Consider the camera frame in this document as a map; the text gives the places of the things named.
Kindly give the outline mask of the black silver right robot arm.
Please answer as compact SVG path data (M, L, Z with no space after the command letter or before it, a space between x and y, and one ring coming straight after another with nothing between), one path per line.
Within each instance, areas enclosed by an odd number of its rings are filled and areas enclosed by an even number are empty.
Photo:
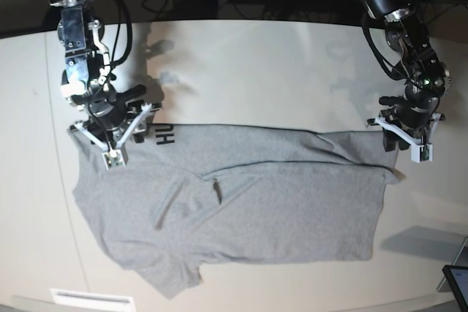
M126 26L127 43L120 58L116 46L103 41L105 25L93 8L95 0L49 0L59 9L58 40L65 50L65 69L61 79L61 95L68 103L88 116L70 126L81 132L91 144L104 151L115 151L125 141L145 140L149 118L161 104L148 97L149 77L132 74L116 88L115 69L130 56L133 44L132 20L124 0L112 0L118 10L118 21Z

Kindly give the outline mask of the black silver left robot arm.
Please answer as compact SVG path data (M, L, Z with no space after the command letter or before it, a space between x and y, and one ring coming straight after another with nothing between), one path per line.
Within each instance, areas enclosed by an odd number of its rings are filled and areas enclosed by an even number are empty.
M361 0L366 11L361 28L368 45L384 73L404 84L400 96L382 96L384 107L369 120L383 129L386 151L417 150L419 160L429 159L430 138L443 116L437 112L442 96L450 86L450 73L431 46L429 31L417 13L416 0ZM370 20L385 24L388 46L399 53L392 64L374 44Z

